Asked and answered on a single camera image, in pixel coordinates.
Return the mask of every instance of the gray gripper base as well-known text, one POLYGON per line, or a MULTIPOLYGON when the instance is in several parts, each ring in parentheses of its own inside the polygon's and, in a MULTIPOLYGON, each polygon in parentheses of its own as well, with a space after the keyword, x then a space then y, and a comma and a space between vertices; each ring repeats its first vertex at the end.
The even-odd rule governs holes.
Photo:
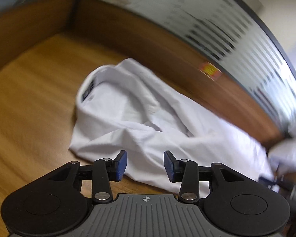
POLYGON ((172 194, 120 194, 96 205, 76 229, 61 237, 230 237, 209 223, 196 205, 180 203, 172 194))

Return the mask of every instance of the wooden partition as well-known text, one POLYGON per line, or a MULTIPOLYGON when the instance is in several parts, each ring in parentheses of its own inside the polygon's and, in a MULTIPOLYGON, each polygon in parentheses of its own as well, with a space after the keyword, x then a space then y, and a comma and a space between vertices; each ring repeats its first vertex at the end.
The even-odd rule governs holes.
POLYGON ((0 68, 65 27, 73 0, 39 0, 0 13, 0 68))
POLYGON ((258 103, 228 75, 213 81, 199 66, 198 51, 158 25, 122 8, 82 0, 74 31, 108 45, 150 68, 216 115, 270 147, 283 138, 258 103))

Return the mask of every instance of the wooden table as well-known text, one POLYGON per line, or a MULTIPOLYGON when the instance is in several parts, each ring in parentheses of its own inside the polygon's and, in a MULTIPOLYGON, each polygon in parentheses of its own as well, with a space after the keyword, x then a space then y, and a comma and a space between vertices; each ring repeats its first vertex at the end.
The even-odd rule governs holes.
MULTIPOLYGON (((0 206, 16 189, 72 160, 75 96, 95 68, 126 57, 102 45, 57 34, 0 71, 0 206)), ((91 183, 81 192, 90 197, 91 183)), ((124 177, 113 194, 166 193, 124 177)), ((0 236, 8 232, 0 216, 0 236)))

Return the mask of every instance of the red and yellow label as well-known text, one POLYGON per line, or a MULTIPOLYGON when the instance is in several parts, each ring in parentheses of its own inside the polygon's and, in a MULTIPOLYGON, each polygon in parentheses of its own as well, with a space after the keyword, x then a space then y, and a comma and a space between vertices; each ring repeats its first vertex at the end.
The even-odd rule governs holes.
POLYGON ((222 72, 208 61, 201 64, 199 70, 214 81, 216 81, 222 75, 222 72))

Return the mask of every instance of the ribbed gray surface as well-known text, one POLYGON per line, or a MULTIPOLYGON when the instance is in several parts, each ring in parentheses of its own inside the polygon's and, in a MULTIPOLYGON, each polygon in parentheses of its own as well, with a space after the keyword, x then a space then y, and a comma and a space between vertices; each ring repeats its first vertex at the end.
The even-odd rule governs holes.
POLYGON ((61 237, 230 237, 210 224, 196 205, 172 194, 120 194, 110 204, 96 205, 88 219, 61 237))
POLYGON ((226 69, 282 127, 296 119, 296 80, 234 0, 105 0, 163 26, 226 69))

